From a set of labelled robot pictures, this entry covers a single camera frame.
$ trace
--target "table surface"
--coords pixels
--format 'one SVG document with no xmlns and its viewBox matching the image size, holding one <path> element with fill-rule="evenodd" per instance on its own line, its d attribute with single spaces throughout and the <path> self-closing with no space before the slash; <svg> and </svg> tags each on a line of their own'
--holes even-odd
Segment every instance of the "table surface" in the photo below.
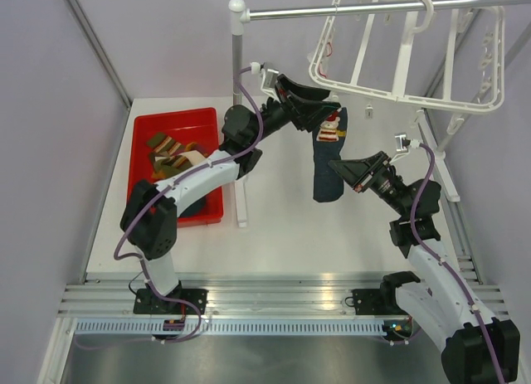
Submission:
<svg viewBox="0 0 531 384">
<path fill-rule="evenodd" d="M 421 138 L 419 129 L 408 123 L 415 114 L 412 107 L 373 101 L 373 118 L 365 119 L 365 100 L 344 96 L 340 102 L 348 109 L 342 158 L 365 158 L 380 150 L 393 155 L 396 133 Z M 89 278 L 123 277 L 140 271 L 135 258 L 113 259 L 123 235 L 119 221 L 126 202 L 134 119 L 143 114 L 210 106 L 216 109 L 221 128 L 231 97 L 134 100 L 90 255 Z M 412 270 L 389 235 L 389 222 L 396 220 L 397 214 L 373 192 L 357 194 L 346 187 L 336 202 L 313 200 L 309 134 L 289 125 L 265 139 L 259 148 L 264 152 L 262 159 L 246 180 L 248 227 L 238 228 L 236 224 L 234 187 L 223 187 L 222 222 L 178 229 L 178 242 L 171 251 L 177 272 L 232 278 L 314 274 L 373 277 Z M 426 175 L 428 158 L 422 151 L 413 151 L 395 165 L 404 182 L 410 183 Z M 449 255 L 455 257 L 443 211 L 433 218 Z M 121 252 L 133 250 L 126 242 Z"/>
</svg>

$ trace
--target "white pipe connector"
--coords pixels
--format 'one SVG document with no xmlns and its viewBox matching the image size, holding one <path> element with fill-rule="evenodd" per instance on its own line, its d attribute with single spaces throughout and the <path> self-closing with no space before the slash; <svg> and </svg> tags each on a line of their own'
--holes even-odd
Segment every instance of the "white pipe connector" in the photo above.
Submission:
<svg viewBox="0 0 531 384">
<path fill-rule="evenodd" d="M 233 36 L 243 35 L 243 24 L 251 21 L 249 10 L 243 0 L 231 0 L 229 2 L 231 10 L 231 32 Z"/>
</svg>

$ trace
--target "gray floor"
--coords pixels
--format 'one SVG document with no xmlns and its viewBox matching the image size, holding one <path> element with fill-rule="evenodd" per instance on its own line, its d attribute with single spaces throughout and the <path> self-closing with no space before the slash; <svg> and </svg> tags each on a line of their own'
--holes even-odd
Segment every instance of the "gray floor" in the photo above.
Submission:
<svg viewBox="0 0 531 384">
<path fill-rule="evenodd" d="M 85 345 L 124 336 L 80 336 Z M 73 348 L 64 384 L 448 384 L 440 354 L 422 334 L 389 347 L 368 338 L 213 337 L 182 344 Z"/>
</svg>

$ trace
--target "white wall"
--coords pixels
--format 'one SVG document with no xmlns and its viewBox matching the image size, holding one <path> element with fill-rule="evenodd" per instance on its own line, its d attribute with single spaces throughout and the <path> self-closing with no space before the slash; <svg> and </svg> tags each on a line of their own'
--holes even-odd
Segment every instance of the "white wall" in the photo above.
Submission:
<svg viewBox="0 0 531 384">
<path fill-rule="evenodd" d="M 124 109 L 62 0 L 0 0 L 0 381 L 35 382 Z"/>
<path fill-rule="evenodd" d="M 507 7 L 507 48 L 531 21 L 529 6 Z M 463 78 L 472 78 L 479 54 L 471 48 L 485 28 L 478 26 L 460 54 Z M 463 82 L 456 92 L 479 89 Z M 505 102 L 493 114 L 473 117 L 453 139 L 447 157 L 465 218 L 470 226 L 475 256 L 487 283 L 499 284 L 513 320 L 522 333 L 523 349 L 531 357 L 531 43 L 505 73 Z M 443 135 L 448 115 L 436 114 Z"/>
<path fill-rule="evenodd" d="M 332 2 L 245 1 L 253 9 L 308 7 Z M 80 2 L 125 88 L 133 97 L 231 94 L 229 0 Z M 444 25 L 439 22 L 446 14 L 440 14 L 435 27 Z M 373 85 L 388 83 L 386 64 L 397 59 L 397 50 L 391 51 L 389 45 L 400 40 L 403 25 L 397 24 L 403 15 L 396 14 L 392 25 L 380 32 L 374 26 L 372 50 L 367 54 L 362 85 L 367 82 Z M 375 22 L 383 27 L 382 17 Z M 271 61 L 289 77 L 309 83 L 306 56 L 315 49 L 323 24 L 323 17 L 252 22 L 246 25 L 244 62 Z M 351 20 L 348 25 L 352 25 L 350 37 L 361 36 L 363 22 Z M 446 41 L 435 34 L 420 35 L 416 42 L 412 55 L 415 67 L 410 76 L 412 90 L 426 86 L 427 79 L 436 70 L 433 66 L 438 66 L 444 56 L 441 46 Z M 338 53 L 334 53 L 334 59 L 345 61 L 348 51 L 339 54 L 339 48 L 336 50 Z"/>
</svg>

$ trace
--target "white plastic hook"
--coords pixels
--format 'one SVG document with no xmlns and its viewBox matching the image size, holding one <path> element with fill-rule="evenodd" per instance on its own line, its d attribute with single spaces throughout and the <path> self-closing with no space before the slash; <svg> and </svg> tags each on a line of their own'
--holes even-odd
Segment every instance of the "white plastic hook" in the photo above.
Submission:
<svg viewBox="0 0 531 384">
<path fill-rule="evenodd" d="M 415 26 L 409 29 L 409 32 L 411 34 L 417 34 L 420 32 L 424 32 L 430 25 L 431 21 L 433 20 L 433 16 L 435 14 L 435 8 L 433 7 L 433 1 L 432 0 L 420 0 L 426 5 L 426 15 L 424 16 L 424 22 L 420 26 Z"/>
</svg>

